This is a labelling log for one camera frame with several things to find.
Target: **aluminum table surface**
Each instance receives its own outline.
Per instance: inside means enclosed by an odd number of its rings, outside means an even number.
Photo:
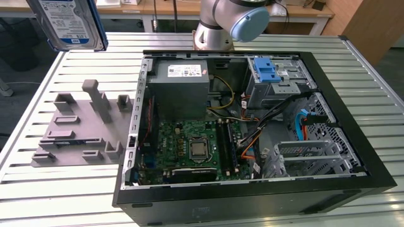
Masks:
[[[106,52],[60,53],[0,153],[0,226],[136,226],[111,206],[118,165],[32,168],[31,156],[56,110],[58,92],[90,99],[86,79],[108,98],[135,97],[143,50],[192,49],[191,34],[108,33]],[[247,219],[194,226],[403,226],[404,105],[350,42],[335,36],[263,35],[236,50],[310,51],[399,184],[327,214]]]

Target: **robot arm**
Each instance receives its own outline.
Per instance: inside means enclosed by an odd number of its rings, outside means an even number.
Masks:
[[[203,0],[195,46],[200,50],[230,50],[232,40],[252,41],[270,22],[267,0]]]

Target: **yellow wire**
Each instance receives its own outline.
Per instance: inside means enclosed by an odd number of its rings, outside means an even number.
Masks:
[[[215,78],[220,79],[222,82],[227,85],[228,89],[231,90],[232,92],[232,99],[230,100],[230,103],[224,106],[215,106],[215,107],[208,107],[208,110],[220,110],[220,109],[224,109],[227,108],[230,105],[232,105],[234,101],[235,101],[235,92],[234,92],[234,89],[232,87],[230,86],[230,84],[226,82],[224,79],[222,79],[219,76],[215,76]]]

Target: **workbench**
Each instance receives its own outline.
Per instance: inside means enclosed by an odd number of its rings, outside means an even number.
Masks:
[[[0,153],[0,222],[4,226],[132,227],[112,207],[118,165],[34,168],[38,148],[56,110],[58,92],[90,99],[86,79],[98,79],[108,98],[135,98],[143,50],[191,50],[191,34],[108,33],[106,52],[71,51],[55,63]],[[262,35],[236,50],[312,52],[368,140],[399,184],[327,214],[202,223],[198,226],[403,226],[404,104],[350,41],[335,36]]]
[[[334,17],[334,12],[326,6],[323,11],[311,7],[287,6],[291,23],[314,23],[311,35],[322,35],[327,21]],[[156,0],[156,12],[159,19],[174,20],[172,0]],[[178,0],[179,20],[200,20],[199,2]],[[144,31],[154,32],[152,20],[155,15],[154,0],[142,0],[139,5],[123,4],[120,8],[99,9],[103,19],[142,19]],[[2,0],[0,17],[34,17],[26,0]],[[271,22],[286,22],[286,16],[272,16]]]

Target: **power supply label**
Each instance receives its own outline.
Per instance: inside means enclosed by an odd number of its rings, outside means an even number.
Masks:
[[[88,43],[83,19],[75,13],[75,0],[42,0],[40,3],[59,39],[68,44]]]
[[[202,65],[170,65],[168,77],[202,77]]]

